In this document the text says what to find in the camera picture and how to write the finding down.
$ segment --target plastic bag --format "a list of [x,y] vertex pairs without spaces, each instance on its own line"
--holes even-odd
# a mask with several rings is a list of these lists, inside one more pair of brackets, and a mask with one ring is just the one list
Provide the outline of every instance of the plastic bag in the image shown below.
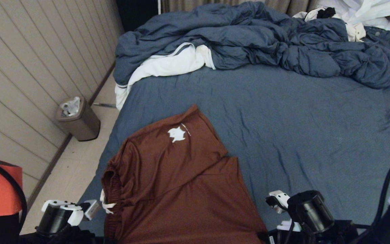
[[76,96],[73,100],[60,104],[63,117],[71,117],[78,113],[81,99]]

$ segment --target brown garment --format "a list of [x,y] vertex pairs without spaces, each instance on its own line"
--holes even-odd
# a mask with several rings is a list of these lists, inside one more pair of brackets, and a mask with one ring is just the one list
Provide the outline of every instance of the brown garment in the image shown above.
[[196,105],[137,131],[102,178],[107,202],[116,203],[105,237],[125,244],[262,243],[257,233],[266,227],[237,158],[226,154]]

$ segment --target white logo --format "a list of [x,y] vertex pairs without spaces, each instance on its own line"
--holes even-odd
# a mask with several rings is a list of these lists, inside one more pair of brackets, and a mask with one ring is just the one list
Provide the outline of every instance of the white logo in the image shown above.
[[172,140],[172,142],[174,143],[175,141],[183,141],[185,139],[184,134],[186,133],[186,131],[183,131],[180,127],[177,127],[172,128],[168,131],[168,133],[169,137],[174,138],[174,140]]

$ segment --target bed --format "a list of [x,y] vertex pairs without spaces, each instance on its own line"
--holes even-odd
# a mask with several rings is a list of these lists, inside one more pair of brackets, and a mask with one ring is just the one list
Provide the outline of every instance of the bed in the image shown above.
[[[365,30],[365,42],[377,43],[390,57],[390,31]],[[122,73],[130,77],[126,69],[117,63],[116,80]],[[239,158],[245,185],[268,230],[289,219],[266,204],[274,190],[291,196],[318,190],[334,218],[370,224],[390,167],[390,82],[377,87],[377,81],[367,80],[375,85],[351,75],[314,77],[252,63],[143,78],[132,85],[81,201],[99,197],[107,162],[128,136],[196,104],[229,155]],[[102,235],[103,222],[100,212],[81,227]]]

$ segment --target tile floor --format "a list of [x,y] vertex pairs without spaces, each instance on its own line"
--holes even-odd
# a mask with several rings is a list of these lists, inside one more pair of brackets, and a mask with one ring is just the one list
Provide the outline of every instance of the tile floor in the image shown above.
[[[114,86],[111,74],[94,102],[115,104]],[[42,218],[40,209],[46,200],[77,202],[93,179],[119,111],[94,105],[92,108],[102,122],[99,137],[88,142],[78,142],[74,137],[70,140],[29,210],[21,234],[36,231],[34,227]]]

